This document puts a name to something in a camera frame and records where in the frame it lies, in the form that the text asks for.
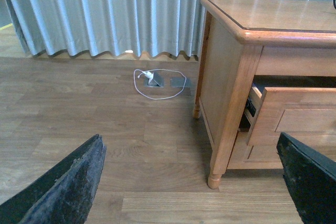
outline curtain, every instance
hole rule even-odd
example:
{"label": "curtain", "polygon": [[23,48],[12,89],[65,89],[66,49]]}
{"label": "curtain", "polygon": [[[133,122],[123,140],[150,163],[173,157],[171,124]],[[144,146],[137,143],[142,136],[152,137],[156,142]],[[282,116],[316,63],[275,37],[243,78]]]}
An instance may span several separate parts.
{"label": "curtain", "polygon": [[36,55],[133,50],[197,55],[204,10],[200,0],[7,0],[23,49]]}

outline cabinet top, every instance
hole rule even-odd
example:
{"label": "cabinet top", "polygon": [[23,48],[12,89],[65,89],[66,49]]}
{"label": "cabinet top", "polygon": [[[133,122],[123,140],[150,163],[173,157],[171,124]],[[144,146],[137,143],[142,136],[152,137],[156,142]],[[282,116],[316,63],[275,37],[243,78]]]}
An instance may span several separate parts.
{"label": "cabinet top", "polygon": [[242,44],[336,48],[336,9],[332,0],[201,2]]}

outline open drawer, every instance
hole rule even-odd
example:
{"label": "open drawer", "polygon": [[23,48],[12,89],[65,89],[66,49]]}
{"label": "open drawer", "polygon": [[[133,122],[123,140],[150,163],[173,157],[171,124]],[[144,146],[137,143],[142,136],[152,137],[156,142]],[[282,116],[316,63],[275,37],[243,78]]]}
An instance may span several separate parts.
{"label": "open drawer", "polygon": [[255,76],[249,100],[247,145],[276,145],[286,132],[310,146],[336,146],[336,78]]}

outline wooden cabinet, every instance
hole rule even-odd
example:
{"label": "wooden cabinet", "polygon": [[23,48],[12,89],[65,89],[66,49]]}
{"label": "wooden cabinet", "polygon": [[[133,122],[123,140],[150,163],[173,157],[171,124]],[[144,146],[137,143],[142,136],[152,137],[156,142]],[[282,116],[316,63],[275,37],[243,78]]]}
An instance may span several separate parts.
{"label": "wooden cabinet", "polygon": [[[336,159],[332,3],[202,4],[207,12],[194,117],[202,112],[213,148],[209,187],[218,187],[226,169],[281,168],[281,131]],[[245,109],[248,97],[254,116]],[[250,128],[238,132],[244,111]]]}

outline laminate flooring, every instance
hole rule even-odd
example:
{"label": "laminate flooring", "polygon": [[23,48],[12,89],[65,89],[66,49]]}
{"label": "laminate flooring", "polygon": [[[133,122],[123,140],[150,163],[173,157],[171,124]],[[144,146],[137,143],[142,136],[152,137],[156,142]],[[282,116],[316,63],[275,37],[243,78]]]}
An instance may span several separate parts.
{"label": "laminate flooring", "polygon": [[[194,84],[149,100],[133,71]],[[86,223],[302,223],[281,170],[230,170],[207,187],[211,146],[192,118],[198,62],[0,58],[0,202],[96,133],[107,154]],[[139,88],[154,97],[165,88]]]}

